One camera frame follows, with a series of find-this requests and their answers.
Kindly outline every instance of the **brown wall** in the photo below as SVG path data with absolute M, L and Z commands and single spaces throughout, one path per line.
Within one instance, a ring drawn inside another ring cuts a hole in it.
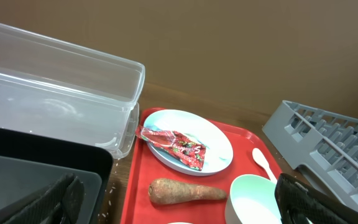
M 358 117 L 358 1 L 0 0 L 0 22 L 145 64 L 147 82 Z

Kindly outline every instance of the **snack packet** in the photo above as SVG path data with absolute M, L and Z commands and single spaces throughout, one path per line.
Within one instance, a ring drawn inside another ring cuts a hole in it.
M 135 133 L 138 138 L 164 150 L 184 165 L 198 171 L 203 169 L 205 145 L 192 141 L 178 131 L 154 131 L 139 125 Z

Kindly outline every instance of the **root vegetable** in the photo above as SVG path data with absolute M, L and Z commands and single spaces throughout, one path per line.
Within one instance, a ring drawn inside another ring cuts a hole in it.
M 153 203 L 166 205 L 192 200 L 222 200 L 226 198 L 226 193 L 216 187 L 160 178 L 150 184 L 149 197 Z

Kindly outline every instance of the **white spoon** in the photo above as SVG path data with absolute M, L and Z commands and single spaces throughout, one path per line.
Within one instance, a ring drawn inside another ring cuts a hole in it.
M 266 170 L 266 173 L 269 177 L 269 179 L 274 183 L 277 184 L 277 179 L 274 176 L 272 170 L 269 167 L 269 162 L 267 162 L 265 156 L 262 154 L 262 152 L 260 151 L 260 149 L 255 148 L 254 150 L 252 150 L 252 157 L 254 158 L 254 161 L 260 165 L 263 169 Z

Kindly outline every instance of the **brown table surface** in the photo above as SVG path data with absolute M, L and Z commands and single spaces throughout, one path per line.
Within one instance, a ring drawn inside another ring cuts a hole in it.
M 170 90 L 149 83 L 145 83 L 144 85 L 143 92 L 139 99 L 139 105 L 140 113 L 147 108 L 153 107 L 184 110 L 200 115 L 206 119 L 248 129 L 264 141 L 283 172 L 307 182 L 298 171 L 293 170 L 287 164 L 281 154 L 262 132 L 262 126 L 270 117 L 268 114 L 236 108 L 221 102 L 207 101 L 187 93 Z M 98 217 L 99 223 L 120 223 L 133 152 L 132 149 L 127 157 L 114 160 L 107 191 Z

